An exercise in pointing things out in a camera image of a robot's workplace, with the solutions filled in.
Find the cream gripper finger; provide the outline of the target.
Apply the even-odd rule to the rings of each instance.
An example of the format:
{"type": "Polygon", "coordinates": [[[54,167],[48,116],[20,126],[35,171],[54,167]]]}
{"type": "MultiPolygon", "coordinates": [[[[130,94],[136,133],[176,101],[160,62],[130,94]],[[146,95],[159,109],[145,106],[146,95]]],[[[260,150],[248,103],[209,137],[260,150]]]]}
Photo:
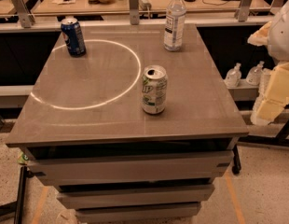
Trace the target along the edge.
{"type": "Polygon", "coordinates": [[[259,30],[251,34],[247,42],[254,46],[266,46],[268,44],[268,31],[271,26],[271,22],[264,24],[259,30]]]}
{"type": "Polygon", "coordinates": [[[275,120],[289,104],[289,62],[279,62],[272,71],[261,75],[258,97],[250,121],[264,126],[275,120]]]}

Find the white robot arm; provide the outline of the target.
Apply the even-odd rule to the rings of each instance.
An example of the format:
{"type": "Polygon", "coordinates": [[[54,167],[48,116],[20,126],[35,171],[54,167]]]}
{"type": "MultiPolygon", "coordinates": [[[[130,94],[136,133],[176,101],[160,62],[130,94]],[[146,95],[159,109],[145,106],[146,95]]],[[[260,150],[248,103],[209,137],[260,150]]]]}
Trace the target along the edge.
{"type": "Polygon", "coordinates": [[[289,0],[258,31],[250,35],[248,43],[266,46],[276,62],[272,71],[264,71],[250,117],[254,125],[268,125],[289,104],[289,0]]]}

